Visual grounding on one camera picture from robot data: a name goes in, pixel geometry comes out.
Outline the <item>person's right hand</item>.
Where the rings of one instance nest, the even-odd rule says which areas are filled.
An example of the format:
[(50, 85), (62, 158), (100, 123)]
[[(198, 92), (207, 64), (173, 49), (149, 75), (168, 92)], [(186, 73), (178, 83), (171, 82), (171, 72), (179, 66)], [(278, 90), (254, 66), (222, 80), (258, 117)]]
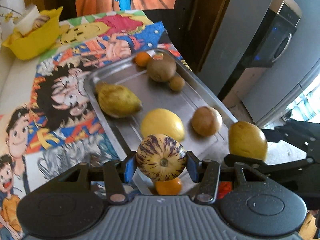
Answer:
[(316, 226), (316, 217), (308, 211), (306, 218), (298, 232), (302, 239), (319, 239), (319, 228)]

